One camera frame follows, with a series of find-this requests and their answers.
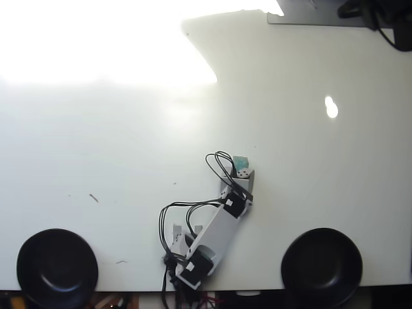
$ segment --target white tabletop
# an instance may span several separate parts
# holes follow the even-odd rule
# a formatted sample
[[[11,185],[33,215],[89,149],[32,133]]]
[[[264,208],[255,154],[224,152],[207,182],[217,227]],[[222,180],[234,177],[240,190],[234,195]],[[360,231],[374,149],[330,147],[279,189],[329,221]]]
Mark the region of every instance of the white tabletop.
[[[317,227],[357,244],[362,285],[410,283],[412,53],[367,29],[269,25],[260,11],[188,20],[183,34],[216,83],[18,83],[0,67],[0,289],[19,288],[26,239],[63,228],[94,250],[98,290],[159,291],[159,211],[217,196],[203,157],[218,149],[249,157],[255,200],[204,288],[282,288],[285,250]],[[169,211],[169,241],[184,221]]]

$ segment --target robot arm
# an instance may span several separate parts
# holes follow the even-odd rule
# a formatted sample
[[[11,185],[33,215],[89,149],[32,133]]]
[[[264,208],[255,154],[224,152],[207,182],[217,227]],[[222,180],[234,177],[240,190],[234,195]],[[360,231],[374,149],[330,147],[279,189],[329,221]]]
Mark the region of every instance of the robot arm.
[[[244,193],[235,191],[226,185],[221,194],[221,204],[207,226],[201,230],[196,239],[189,233],[179,233],[171,251],[185,256],[187,265],[176,266],[176,278],[192,289],[197,289],[202,279],[210,276],[223,258],[226,249],[238,229],[241,218],[252,206],[251,190],[254,171],[247,169],[243,178],[235,178],[235,182],[244,188]]]

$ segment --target black object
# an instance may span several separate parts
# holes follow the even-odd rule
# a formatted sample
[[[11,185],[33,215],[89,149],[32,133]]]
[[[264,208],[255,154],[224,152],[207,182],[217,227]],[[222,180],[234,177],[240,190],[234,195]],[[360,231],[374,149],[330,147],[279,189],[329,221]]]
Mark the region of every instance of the black object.
[[[410,0],[347,0],[339,7],[340,18],[361,16],[365,25],[378,31],[383,38],[400,52],[412,51],[412,1]],[[392,25],[395,42],[382,31],[379,19]]]
[[[17,258],[17,278],[26,296],[45,309],[84,306],[95,290],[96,257],[79,235],[44,230],[29,238]]]
[[[286,290],[300,305],[332,308],[356,291],[362,277],[362,257],[343,233],[314,229],[291,244],[281,272]]]

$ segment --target mark on table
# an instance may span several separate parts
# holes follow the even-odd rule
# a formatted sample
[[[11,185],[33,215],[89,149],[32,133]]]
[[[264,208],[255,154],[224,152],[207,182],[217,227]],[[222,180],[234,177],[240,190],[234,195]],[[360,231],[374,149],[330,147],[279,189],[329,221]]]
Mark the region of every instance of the mark on table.
[[[91,196],[91,198],[93,198],[98,203],[98,200],[91,193],[89,194],[89,196]]]

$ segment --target black bowl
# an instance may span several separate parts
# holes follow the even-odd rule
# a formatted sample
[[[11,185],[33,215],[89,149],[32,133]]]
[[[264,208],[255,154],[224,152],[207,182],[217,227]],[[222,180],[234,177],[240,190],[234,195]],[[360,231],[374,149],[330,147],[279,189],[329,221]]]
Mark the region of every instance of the black bowl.
[[[17,278],[26,296],[45,309],[84,306],[98,277],[90,246],[68,230],[44,230],[29,238],[17,258]]]
[[[283,284],[309,308],[333,308],[356,291],[362,257],[353,241],[333,229],[314,229],[298,237],[282,260]]]

